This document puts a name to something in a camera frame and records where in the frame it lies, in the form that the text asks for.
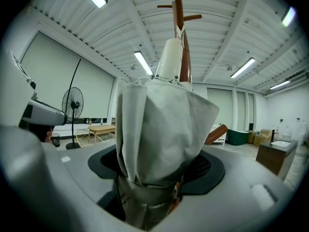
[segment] fan stand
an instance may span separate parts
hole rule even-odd
[[[74,108],[72,113],[72,143],[66,145],[66,149],[78,149],[80,148],[79,144],[74,142]]]

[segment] wooden table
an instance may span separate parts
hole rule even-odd
[[[88,129],[95,135],[101,135],[115,131],[115,126],[112,125],[88,126]]]

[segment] green bathtub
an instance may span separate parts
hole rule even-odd
[[[247,142],[249,133],[247,131],[227,130],[228,142],[231,145],[244,145]]]

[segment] white ceiling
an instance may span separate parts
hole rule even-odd
[[[132,80],[146,73],[134,57],[140,50],[157,66],[166,40],[174,37],[173,0],[33,0],[31,6],[102,55]],[[233,85],[267,93],[275,82],[308,70],[307,38],[297,20],[284,27],[284,0],[183,0],[193,82]],[[248,58],[256,62],[235,79]]]

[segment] countertop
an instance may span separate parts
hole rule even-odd
[[[290,142],[291,144],[286,147],[282,147],[279,145],[272,145],[271,142],[261,143],[260,145],[267,147],[267,148],[274,149],[274,150],[285,152],[286,155],[288,155],[293,149],[297,147],[296,140],[290,140],[290,139],[287,140],[287,139],[278,138],[276,141],[285,141],[285,142]]]

